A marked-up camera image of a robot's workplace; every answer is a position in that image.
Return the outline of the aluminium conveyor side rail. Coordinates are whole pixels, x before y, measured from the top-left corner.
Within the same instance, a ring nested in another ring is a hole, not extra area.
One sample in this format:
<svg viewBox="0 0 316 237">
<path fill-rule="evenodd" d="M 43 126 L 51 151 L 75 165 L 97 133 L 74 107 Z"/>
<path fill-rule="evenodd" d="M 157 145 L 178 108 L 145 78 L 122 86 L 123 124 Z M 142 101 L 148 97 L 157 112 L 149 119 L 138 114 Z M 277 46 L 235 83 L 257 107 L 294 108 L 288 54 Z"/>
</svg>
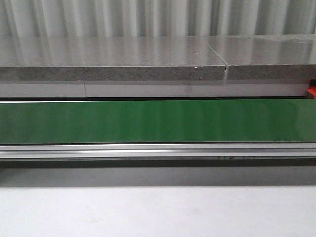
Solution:
<svg viewBox="0 0 316 237">
<path fill-rule="evenodd" d="M 315 158 L 315 143 L 3 145 L 1 161 L 130 161 Z"/>
</svg>

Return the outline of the grey stone slab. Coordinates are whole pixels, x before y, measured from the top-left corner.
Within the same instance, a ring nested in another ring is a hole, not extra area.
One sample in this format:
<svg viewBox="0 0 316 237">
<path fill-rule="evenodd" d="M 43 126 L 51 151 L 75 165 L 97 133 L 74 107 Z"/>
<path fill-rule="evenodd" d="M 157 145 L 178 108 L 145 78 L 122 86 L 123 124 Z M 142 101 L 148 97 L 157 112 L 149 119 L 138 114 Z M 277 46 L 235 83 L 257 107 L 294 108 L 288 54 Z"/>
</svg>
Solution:
<svg viewBox="0 0 316 237">
<path fill-rule="evenodd" d="M 313 35 L 1 37 L 2 81 L 310 81 Z"/>
</svg>

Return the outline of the white curtain backdrop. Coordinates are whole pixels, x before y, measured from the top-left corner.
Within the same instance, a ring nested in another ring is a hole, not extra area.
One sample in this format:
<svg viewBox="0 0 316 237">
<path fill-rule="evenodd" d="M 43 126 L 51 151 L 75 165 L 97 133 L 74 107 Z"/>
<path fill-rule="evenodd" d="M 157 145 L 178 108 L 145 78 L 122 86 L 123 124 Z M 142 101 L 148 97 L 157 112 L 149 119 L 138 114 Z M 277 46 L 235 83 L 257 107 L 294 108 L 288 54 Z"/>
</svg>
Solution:
<svg viewBox="0 0 316 237">
<path fill-rule="evenodd" d="M 313 0 L 3 0 L 0 34 L 228 36 L 313 34 Z"/>
</svg>

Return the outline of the green conveyor belt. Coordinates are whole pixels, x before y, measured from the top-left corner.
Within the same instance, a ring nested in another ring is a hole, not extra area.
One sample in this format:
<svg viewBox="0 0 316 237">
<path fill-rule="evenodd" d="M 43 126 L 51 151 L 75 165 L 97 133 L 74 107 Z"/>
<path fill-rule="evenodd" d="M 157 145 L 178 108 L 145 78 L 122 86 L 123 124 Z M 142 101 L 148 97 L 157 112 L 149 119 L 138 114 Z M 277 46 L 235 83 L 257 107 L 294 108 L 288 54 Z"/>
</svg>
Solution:
<svg viewBox="0 0 316 237">
<path fill-rule="evenodd" d="M 2 144 L 314 142 L 314 99 L 2 103 Z"/>
</svg>

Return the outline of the red plastic part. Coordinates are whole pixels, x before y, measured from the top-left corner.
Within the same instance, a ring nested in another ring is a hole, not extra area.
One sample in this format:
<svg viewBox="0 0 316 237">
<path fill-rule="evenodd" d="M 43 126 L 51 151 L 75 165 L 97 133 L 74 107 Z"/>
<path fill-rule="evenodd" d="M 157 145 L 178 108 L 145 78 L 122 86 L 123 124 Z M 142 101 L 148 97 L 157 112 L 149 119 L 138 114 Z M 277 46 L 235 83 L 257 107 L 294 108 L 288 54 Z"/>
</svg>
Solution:
<svg viewBox="0 0 316 237">
<path fill-rule="evenodd" d="M 307 98 L 316 99 L 316 80 L 310 81 L 309 87 L 307 88 Z"/>
</svg>

